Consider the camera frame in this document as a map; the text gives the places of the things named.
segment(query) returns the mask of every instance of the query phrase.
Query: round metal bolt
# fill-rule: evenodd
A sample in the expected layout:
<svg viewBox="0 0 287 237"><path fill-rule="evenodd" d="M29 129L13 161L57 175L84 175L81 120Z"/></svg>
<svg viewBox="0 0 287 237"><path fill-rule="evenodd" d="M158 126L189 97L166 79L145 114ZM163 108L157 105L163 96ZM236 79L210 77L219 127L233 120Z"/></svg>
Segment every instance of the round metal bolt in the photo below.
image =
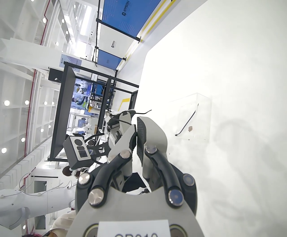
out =
<svg viewBox="0 0 287 237"><path fill-rule="evenodd" d="M183 194L180 190L173 189L168 192L168 200L176 207L179 207L184 202Z"/></svg>
<svg viewBox="0 0 287 237"><path fill-rule="evenodd" d="M78 179L79 184L84 185L89 182L91 176L89 173L83 173Z"/></svg>
<svg viewBox="0 0 287 237"><path fill-rule="evenodd" d="M184 174L183 181L187 186L193 186L195 184L194 178L190 174Z"/></svg>
<svg viewBox="0 0 287 237"><path fill-rule="evenodd" d="M99 188L95 188L92 191L90 191L88 196L88 202L93 206L98 205L103 201L103 198L104 198L104 191Z"/></svg>
<svg viewBox="0 0 287 237"><path fill-rule="evenodd" d="M146 147L146 152L147 153L149 153L149 154L154 154L154 153L156 153L156 151L157 151L157 148L156 148L156 146L147 146Z"/></svg>
<svg viewBox="0 0 287 237"><path fill-rule="evenodd" d="M123 150L120 152L120 156L123 158L123 159L127 159L131 156L131 153L128 151L128 150Z"/></svg>

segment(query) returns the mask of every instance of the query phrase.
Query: transparent acrylic box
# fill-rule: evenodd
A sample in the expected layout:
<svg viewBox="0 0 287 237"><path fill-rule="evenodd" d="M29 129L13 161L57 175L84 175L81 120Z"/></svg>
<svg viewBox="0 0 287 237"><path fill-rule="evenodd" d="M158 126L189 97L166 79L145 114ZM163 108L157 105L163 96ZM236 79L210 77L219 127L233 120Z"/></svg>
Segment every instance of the transparent acrylic box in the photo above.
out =
<svg viewBox="0 0 287 237"><path fill-rule="evenodd" d="M168 140L172 138L172 141L175 141L174 139L180 139L209 142L211 99L199 93L171 102L159 102L152 111L143 116L155 121L165 132Z"/></svg>

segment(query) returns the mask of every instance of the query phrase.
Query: display screen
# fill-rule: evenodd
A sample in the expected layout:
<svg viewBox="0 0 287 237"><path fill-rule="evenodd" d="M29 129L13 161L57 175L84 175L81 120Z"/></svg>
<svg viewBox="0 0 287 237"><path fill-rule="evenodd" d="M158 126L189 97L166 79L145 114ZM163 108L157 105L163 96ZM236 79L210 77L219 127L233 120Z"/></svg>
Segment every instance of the display screen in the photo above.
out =
<svg viewBox="0 0 287 237"><path fill-rule="evenodd" d="M92 91L92 83L76 79L71 108L88 111Z"/></svg>

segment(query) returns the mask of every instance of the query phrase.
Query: black cable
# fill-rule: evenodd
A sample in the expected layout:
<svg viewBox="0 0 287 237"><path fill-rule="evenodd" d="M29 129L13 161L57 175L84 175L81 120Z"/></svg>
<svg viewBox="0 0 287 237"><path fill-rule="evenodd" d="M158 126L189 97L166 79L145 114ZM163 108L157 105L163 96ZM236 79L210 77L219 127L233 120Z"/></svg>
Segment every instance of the black cable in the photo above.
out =
<svg viewBox="0 0 287 237"><path fill-rule="evenodd" d="M92 156L91 156L91 160L92 160L93 162L99 164L99 165L102 165L102 164L103 164L102 162L99 162L99 161L97 161L96 159L94 159Z"/></svg>
<svg viewBox="0 0 287 237"><path fill-rule="evenodd" d="M105 135L105 134L104 134L104 133L97 133L97 134L91 135L89 138L85 139L85 143L86 143L88 140L91 140L93 137L102 136L102 135Z"/></svg>
<svg viewBox="0 0 287 237"><path fill-rule="evenodd" d="M128 125L132 125L132 124L129 123L129 122L126 122L126 121L123 121L123 120L114 118L114 115L112 115L112 114L110 114L110 118L111 118L112 120L115 120L115 121L118 121L118 122L122 122L122 123L125 123L125 124L128 124Z"/></svg>
<svg viewBox="0 0 287 237"><path fill-rule="evenodd" d="M191 118L194 116L196 110L194 111L194 113L192 114L192 116L190 117L190 119L187 121L187 123L184 125L184 127L182 128L182 130L181 130L178 134L176 134L175 136L181 134L181 132L183 131L183 129L185 128L185 126L188 124L188 122L189 122L189 121L191 120Z"/></svg>
<svg viewBox="0 0 287 237"><path fill-rule="evenodd" d="M150 111L152 111L152 109L149 110L149 111L147 111L147 112L145 112L145 113L135 113L135 114L147 114L147 113L150 112Z"/></svg>

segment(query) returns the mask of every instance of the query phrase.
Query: yellow stripe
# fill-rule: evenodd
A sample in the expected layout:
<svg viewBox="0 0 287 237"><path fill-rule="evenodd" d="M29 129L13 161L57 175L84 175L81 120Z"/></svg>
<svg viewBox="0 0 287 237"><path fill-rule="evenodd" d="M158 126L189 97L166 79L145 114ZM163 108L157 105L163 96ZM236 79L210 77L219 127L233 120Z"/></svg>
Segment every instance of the yellow stripe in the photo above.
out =
<svg viewBox="0 0 287 237"><path fill-rule="evenodd" d="M158 23L158 21L163 17L163 15L167 12L167 10L175 3L176 0L173 0L172 2L170 2L170 4L163 10L163 12L158 16L158 18L155 20L155 22L152 24L152 26L148 29L148 31L145 33L145 35L141 38L141 42L143 41L143 38L146 37L146 35L154 28L154 26L156 25L156 23ZM152 19L154 18L154 16L158 13L158 11L160 10L160 8L163 6L163 4L166 2L163 1L161 6L156 10L156 12L154 13L154 15L151 17L151 19L149 20L148 24L152 21ZM126 61L123 61L123 64L126 64L126 62L129 60L129 58L131 57L132 53L127 57L126 56Z"/></svg>
<svg viewBox="0 0 287 237"><path fill-rule="evenodd" d="M118 111L120 111L122 104L123 104L124 102L129 102L129 101L130 101L130 99L131 99L131 98L123 99L123 100L122 100L122 102L121 102L121 105L120 105L120 107L119 107L119 110L118 110Z"/></svg>

